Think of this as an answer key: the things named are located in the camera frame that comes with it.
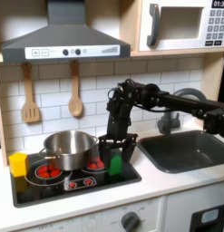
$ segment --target gray sink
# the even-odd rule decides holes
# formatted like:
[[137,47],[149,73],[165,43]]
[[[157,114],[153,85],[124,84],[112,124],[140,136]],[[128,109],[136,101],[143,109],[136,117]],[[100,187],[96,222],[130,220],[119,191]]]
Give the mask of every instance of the gray sink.
[[200,130],[145,138],[138,147],[158,169],[168,173],[224,164],[224,143]]

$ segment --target yellow toy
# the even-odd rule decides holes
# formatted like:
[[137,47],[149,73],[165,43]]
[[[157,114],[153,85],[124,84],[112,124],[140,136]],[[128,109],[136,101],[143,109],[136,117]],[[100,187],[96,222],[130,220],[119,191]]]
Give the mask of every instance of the yellow toy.
[[26,176],[28,171],[27,154],[17,152],[9,157],[10,171],[15,178]]

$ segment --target stove knob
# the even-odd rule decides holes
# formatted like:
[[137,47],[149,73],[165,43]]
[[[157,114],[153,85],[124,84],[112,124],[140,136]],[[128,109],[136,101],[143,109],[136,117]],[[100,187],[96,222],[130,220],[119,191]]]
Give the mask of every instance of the stove knob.
[[71,182],[71,183],[69,183],[69,187],[70,187],[71,189],[74,189],[74,188],[77,187],[77,185],[76,185],[76,183]]
[[122,226],[126,232],[132,232],[141,223],[135,212],[129,212],[122,217]]
[[93,184],[93,180],[92,179],[85,179],[83,183],[84,183],[84,185],[91,185],[91,184]]

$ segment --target hood control knob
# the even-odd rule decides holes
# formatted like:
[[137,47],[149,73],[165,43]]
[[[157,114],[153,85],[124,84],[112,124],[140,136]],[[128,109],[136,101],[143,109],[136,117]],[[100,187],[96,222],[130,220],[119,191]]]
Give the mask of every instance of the hood control knob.
[[134,232],[140,223],[140,218],[135,212],[129,212],[122,217],[122,226],[126,232]]
[[64,50],[63,50],[63,54],[64,54],[64,55],[68,55],[68,54],[69,54],[69,51],[68,51],[67,49],[64,49]]
[[75,50],[75,53],[76,53],[77,55],[80,55],[80,54],[81,54],[81,50],[80,50],[80,49],[76,49],[76,50]]

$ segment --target range hood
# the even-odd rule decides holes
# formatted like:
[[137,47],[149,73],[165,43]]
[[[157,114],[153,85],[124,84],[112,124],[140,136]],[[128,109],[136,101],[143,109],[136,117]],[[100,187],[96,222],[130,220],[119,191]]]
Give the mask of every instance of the range hood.
[[129,44],[85,24],[85,0],[48,0],[48,25],[2,43],[5,63],[129,57]]

